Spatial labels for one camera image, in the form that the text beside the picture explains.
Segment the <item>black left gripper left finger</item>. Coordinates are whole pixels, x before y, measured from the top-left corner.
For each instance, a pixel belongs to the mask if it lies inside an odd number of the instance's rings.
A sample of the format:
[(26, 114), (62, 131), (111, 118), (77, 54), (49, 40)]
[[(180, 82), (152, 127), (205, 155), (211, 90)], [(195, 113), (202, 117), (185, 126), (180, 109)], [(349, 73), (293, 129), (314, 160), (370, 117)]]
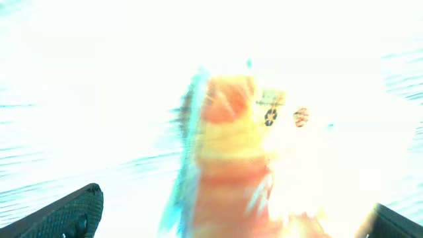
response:
[(1, 238), (93, 238), (102, 218), (104, 195), (90, 183), (1, 228)]

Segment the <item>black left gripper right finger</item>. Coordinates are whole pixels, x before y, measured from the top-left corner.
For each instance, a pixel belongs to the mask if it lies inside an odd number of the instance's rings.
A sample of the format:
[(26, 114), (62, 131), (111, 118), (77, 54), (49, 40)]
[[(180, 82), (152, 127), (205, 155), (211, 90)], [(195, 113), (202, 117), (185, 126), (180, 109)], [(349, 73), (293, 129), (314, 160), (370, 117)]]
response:
[(377, 203), (355, 238), (422, 238), (422, 226)]

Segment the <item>teal wet wipes pack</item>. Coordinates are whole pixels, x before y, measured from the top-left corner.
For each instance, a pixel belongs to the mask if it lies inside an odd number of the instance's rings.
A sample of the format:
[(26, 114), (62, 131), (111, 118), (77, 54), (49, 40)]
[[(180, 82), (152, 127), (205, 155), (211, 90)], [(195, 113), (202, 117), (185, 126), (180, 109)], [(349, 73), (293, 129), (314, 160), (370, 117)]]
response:
[(334, 237), (307, 95), (250, 73), (192, 78), (158, 237)]

